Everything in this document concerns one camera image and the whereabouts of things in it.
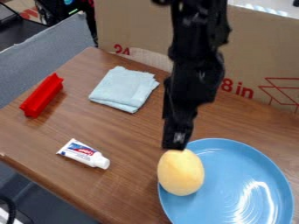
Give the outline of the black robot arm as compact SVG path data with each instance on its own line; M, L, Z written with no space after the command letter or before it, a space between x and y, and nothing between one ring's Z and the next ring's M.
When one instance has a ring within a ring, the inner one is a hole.
M152 0L171 8L172 73L164 79L163 141L183 150L192 136L198 107L215 100L226 74L219 47L229 43L229 0Z

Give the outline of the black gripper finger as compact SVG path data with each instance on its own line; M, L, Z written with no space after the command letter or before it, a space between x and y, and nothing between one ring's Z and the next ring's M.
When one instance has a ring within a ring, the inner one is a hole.
M192 121L178 122L172 118L166 118L163 125L163 148L182 151L191 139L192 128Z

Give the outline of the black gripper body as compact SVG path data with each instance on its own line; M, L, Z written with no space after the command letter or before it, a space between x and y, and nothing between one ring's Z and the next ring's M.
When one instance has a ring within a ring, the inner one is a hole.
M199 58L168 52L172 73L164 80L163 118L182 119L196 114L202 104L215 100L225 78L225 58L211 51Z

